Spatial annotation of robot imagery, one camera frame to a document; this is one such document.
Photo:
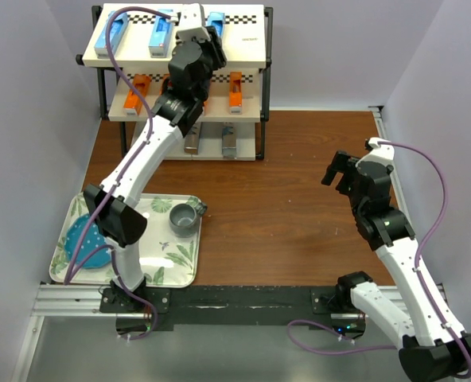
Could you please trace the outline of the light blue toothpaste box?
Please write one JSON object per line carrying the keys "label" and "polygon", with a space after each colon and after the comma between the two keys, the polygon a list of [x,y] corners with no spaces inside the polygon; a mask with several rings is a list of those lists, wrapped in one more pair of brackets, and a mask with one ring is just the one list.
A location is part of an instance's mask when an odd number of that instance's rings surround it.
{"label": "light blue toothpaste box", "polygon": [[211,26],[215,29],[219,38],[223,37],[225,25],[224,12],[210,12],[206,21],[206,26]]}

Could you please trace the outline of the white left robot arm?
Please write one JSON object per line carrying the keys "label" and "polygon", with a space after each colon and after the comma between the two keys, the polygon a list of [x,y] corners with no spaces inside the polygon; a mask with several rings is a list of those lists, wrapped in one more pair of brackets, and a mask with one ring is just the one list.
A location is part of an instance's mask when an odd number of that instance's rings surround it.
{"label": "white left robot arm", "polygon": [[148,109],[148,120],[137,142],[101,185],[88,185],[84,190],[91,221],[111,251],[115,273],[111,293],[128,312],[152,308],[146,298],[138,250],[147,220],[135,207],[165,156],[200,118],[212,75],[227,63],[215,27],[178,34],[181,43],[168,63],[167,83]]}

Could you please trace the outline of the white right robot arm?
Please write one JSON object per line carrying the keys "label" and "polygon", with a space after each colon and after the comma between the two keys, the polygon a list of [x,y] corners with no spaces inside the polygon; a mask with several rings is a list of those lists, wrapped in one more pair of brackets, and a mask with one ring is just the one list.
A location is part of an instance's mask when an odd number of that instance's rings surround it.
{"label": "white right robot arm", "polygon": [[392,148],[374,149],[363,158],[337,151],[323,185],[341,179],[337,191],[348,197],[357,231],[387,268],[402,297],[401,310],[363,271],[341,276],[337,307],[367,314],[393,342],[411,381],[467,376],[471,333],[447,306],[425,263],[416,258],[418,241],[406,215],[391,204]]}

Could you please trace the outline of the metallic blue toothpaste box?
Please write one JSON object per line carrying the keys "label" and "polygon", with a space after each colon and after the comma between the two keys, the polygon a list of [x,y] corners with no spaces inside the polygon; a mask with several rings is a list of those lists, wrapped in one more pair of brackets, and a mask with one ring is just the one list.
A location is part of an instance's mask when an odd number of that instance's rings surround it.
{"label": "metallic blue toothpaste box", "polygon": [[224,123],[222,130],[222,155],[228,159],[237,158],[236,128],[232,123]]}

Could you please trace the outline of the orange toothpaste box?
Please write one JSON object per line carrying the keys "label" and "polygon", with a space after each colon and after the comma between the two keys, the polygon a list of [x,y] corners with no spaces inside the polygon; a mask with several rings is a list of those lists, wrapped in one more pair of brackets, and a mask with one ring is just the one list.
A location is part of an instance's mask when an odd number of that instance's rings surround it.
{"label": "orange toothpaste box", "polygon": [[163,95],[166,92],[166,90],[168,89],[168,86],[169,86],[169,73],[166,73],[162,81],[160,95]]}
{"label": "orange toothpaste box", "polygon": [[[140,92],[143,97],[146,97],[150,89],[151,78],[147,75],[136,74],[133,78],[132,84]],[[125,115],[138,116],[142,110],[143,102],[133,90],[129,90],[126,101],[123,105]]]}
{"label": "orange toothpaste box", "polygon": [[242,77],[241,72],[231,72],[229,76],[229,112],[235,115],[242,113]]}

